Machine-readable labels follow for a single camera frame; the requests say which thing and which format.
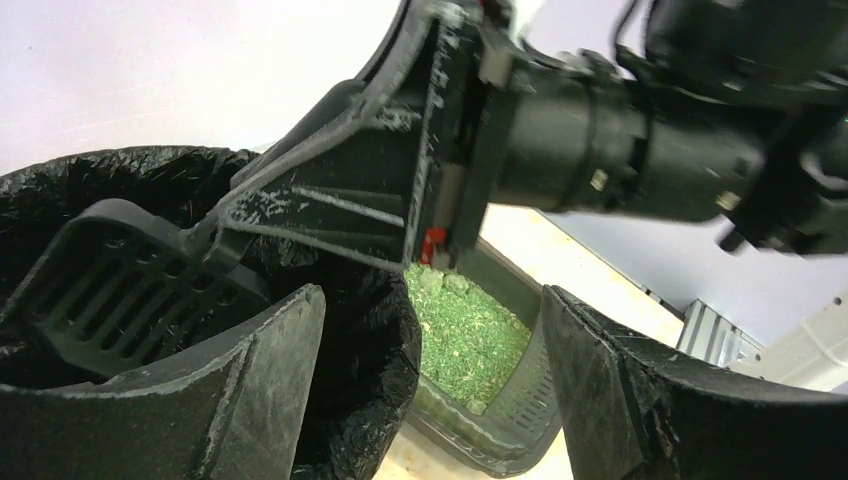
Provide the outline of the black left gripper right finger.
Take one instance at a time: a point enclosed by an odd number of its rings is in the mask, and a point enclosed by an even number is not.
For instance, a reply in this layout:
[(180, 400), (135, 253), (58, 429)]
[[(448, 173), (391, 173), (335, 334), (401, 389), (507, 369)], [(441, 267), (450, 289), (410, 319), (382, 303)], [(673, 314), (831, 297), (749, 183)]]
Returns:
[(847, 400), (713, 366), (558, 286), (541, 296), (577, 479), (843, 479)]

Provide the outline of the black litter scoop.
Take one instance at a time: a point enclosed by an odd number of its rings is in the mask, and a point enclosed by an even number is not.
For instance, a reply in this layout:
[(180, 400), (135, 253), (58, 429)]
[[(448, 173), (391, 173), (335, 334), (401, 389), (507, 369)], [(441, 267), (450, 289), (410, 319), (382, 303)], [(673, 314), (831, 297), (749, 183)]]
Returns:
[(10, 295), (3, 325), (63, 362), (112, 377), (171, 356), (269, 306), (244, 266), (251, 237), (212, 210), (180, 228), (111, 198), (67, 222)]

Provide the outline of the black bag lined bin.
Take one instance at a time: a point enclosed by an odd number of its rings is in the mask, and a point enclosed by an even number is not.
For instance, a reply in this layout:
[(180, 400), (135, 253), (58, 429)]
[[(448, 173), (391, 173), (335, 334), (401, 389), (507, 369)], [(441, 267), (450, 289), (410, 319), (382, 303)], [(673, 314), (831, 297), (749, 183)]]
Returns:
[(370, 479), (421, 333), (403, 277), (192, 232), (250, 151), (102, 150), (1, 178), (5, 479)]

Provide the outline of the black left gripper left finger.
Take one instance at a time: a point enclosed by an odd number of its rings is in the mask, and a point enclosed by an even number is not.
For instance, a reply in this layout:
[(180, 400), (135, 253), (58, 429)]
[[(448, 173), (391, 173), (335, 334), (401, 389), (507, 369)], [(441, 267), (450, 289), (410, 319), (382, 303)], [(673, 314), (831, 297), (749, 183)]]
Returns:
[(1, 389), (5, 479), (286, 479), (326, 301), (307, 284), (107, 383)]

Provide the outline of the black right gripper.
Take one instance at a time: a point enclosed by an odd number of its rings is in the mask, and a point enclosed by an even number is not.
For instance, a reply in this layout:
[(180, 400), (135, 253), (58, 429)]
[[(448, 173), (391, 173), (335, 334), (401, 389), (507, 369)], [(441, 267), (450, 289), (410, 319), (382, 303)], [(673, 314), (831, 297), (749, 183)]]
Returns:
[[(474, 247), (504, 159), (515, 48), (500, 1), (410, 1), (348, 105), (313, 107), (231, 180), (222, 228), (363, 264), (446, 269)], [(386, 105), (419, 59), (424, 109)]]

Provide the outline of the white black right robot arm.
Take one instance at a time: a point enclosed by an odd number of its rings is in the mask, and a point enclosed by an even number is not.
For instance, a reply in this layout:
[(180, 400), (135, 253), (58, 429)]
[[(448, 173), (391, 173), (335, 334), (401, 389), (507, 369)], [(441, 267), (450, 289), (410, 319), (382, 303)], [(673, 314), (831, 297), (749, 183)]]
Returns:
[(847, 5), (655, 1), (636, 54), (513, 40), (504, 1), (404, 1), (360, 73), (239, 171), (211, 256), (258, 236), (449, 269), (491, 203), (847, 250)]

